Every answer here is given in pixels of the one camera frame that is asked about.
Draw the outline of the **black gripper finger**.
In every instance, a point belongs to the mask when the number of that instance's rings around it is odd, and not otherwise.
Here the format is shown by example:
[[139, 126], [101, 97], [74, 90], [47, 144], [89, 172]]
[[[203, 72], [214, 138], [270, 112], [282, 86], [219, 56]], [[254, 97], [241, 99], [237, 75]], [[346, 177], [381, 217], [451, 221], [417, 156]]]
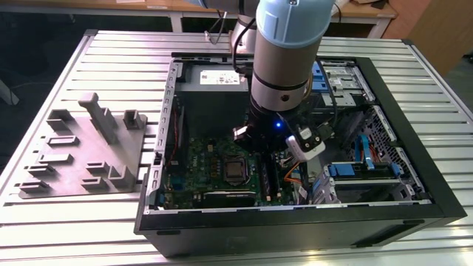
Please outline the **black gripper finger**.
[[233, 142], [243, 150], [254, 150], [253, 138], [249, 134], [247, 126], [233, 128]]

